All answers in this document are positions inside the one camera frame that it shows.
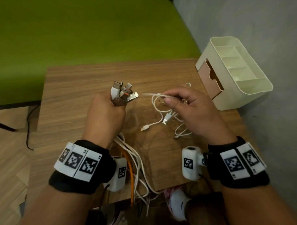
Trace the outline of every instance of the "wood grain surface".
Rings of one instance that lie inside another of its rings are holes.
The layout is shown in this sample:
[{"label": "wood grain surface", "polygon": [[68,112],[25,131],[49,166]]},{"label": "wood grain surface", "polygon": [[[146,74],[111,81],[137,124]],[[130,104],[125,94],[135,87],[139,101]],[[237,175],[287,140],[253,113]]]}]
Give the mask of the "wood grain surface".
[{"label": "wood grain surface", "polygon": [[[169,88],[190,82],[193,89],[205,92],[197,74],[197,59],[173,61],[123,62],[99,65],[80,65],[55,67],[48,70],[37,134],[35,150],[29,179],[28,198],[30,204],[47,184],[53,172],[57,157],[67,144],[81,138],[84,121],[91,99],[102,90],[110,90],[113,81],[130,82],[133,91],[140,97],[129,103],[123,133],[126,142],[141,155],[146,173],[155,190],[188,182],[181,169],[181,150],[189,145],[207,150],[204,140],[195,135],[175,140],[174,130],[180,124],[171,120],[140,131],[146,124],[160,119],[151,98],[141,93],[161,93]],[[160,109],[165,105],[158,102]],[[247,130],[237,110],[221,112],[230,128],[246,140],[250,140]],[[111,155],[119,152],[112,150]],[[98,206],[102,187],[95,195],[94,206]],[[130,180],[127,176],[125,188],[105,196],[105,202],[111,203],[130,198]]]}]

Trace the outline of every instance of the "white camera device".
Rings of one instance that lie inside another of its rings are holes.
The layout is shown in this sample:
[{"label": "white camera device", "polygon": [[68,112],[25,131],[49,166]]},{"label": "white camera device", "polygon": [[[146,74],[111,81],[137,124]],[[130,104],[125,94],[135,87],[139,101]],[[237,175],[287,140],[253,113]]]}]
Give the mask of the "white camera device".
[{"label": "white camera device", "polygon": [[116,162],[116,171],[113,177],[110,179],[110,181],[107,183],[103,183],[103,186],[106,187],[109,184],[107,190],[116,192],[125,186],[127,174],[127,160],[126,158],[122,158],[119,156],[113,156],[113,159]]},{"label": "white camera device", "polygon": [[185,147],[181,151],[181,158],[183,176],[189,180],[198,180],[202,173],[199,166],[205,166],[201,149],[195,146]]}]

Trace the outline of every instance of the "gray wall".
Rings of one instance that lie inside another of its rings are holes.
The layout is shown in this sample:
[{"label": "gray wall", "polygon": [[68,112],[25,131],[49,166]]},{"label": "gray wall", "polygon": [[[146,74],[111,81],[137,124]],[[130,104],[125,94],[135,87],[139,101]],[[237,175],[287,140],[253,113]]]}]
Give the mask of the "gray wall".
[{"label": "gray wall", "polygon": [[200,51],[235,36],[274,90],[239,109],[268,165],[271,183],[297,210],[297,1],[174,0]]}]

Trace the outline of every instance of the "person's left hand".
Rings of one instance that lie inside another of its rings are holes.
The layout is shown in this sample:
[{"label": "person's left hand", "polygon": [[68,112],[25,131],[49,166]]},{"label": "person's left hand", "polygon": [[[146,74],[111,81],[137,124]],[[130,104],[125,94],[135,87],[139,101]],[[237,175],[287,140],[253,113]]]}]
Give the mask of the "person's left hand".
[{"label": "person's left hand", "polygon": [[111,102],[110,91],[97,94],[90,105],[82,139],[108,149],[123,128],[125,108]]}]

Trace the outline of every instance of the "green couch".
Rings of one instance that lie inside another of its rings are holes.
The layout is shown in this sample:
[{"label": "green couch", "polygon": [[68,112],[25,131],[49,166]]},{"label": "green couch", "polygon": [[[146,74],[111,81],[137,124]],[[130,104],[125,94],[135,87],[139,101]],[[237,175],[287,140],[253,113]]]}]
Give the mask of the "green couch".
[{"label": "green couch", "polygon": [[168,0],[0,3],[0,106],[41,100],[51,66],[199,55]]}]

